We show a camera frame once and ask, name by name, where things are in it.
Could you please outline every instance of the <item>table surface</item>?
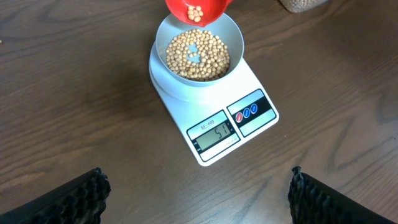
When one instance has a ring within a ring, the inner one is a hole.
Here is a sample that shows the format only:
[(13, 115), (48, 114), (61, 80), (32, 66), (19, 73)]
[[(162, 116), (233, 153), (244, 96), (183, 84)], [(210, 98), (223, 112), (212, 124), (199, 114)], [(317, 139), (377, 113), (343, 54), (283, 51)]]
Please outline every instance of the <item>table surface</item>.
[(290, 223), (302, 166), (398, 222), (397, 8), (233, 1), (280, 120), (201, 167), (149, 78), (163, 1), (0, 1), (0, 213), (100, 167), (103, 223)]

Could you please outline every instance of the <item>red scoop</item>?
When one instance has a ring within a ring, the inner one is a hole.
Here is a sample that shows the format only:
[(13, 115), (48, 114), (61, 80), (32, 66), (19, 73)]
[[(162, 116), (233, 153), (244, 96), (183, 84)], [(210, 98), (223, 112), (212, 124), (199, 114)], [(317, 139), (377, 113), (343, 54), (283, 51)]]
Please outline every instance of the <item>red scoop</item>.
[[(180, 21), (193, 26), (205, 27), (216, 21), (232, 0), (166, 0), (170, 12)], [(188, 6), (200, 6), (203, 16), (199, 22), (188, 18)]]

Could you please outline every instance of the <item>jar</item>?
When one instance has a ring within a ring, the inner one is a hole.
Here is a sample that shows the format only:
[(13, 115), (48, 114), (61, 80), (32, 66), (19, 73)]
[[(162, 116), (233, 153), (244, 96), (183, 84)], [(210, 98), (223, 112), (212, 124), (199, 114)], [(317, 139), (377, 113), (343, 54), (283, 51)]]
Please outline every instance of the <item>jar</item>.
[(287, 10), (293, 13), (303, 12), (319, 6), (327, 0), (280, 0)]

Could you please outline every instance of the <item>wooden table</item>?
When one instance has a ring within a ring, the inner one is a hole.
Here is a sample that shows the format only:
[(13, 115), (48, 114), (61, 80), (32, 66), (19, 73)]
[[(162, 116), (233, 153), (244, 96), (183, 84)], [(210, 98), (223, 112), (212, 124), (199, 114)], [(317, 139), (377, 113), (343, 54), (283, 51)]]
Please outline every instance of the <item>wooden table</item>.
[(163, 1), (0, 1), (0, 213), (100, 167), (103, 223), (290, 223), (291, 168), (398, 222), (398, 1), (235, 0), (279, 122), (201, 167), (149, 78)]

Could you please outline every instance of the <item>blue button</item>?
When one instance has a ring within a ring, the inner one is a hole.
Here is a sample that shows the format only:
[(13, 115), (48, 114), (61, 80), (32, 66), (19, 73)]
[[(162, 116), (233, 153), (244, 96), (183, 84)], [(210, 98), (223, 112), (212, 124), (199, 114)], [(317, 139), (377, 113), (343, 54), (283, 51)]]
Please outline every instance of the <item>blue button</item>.
[(251, 113), (252, 113), (252, 114), (255, 114), (255, 113), (257, 112), (257, 109), (258, 109), (258, 107), (257, 107), (257, 104), (255, 104), (255, 103), (253, 103), (253, 104), (250, 106), (250, 110), (251, 110)]
[(244, 116), (244, 118), (248, 118), (248, 117), (250, 116), (250, 110), (249, 110), (249, 108), (245, 108), (245, 109), (243, 110), (243, 116)]

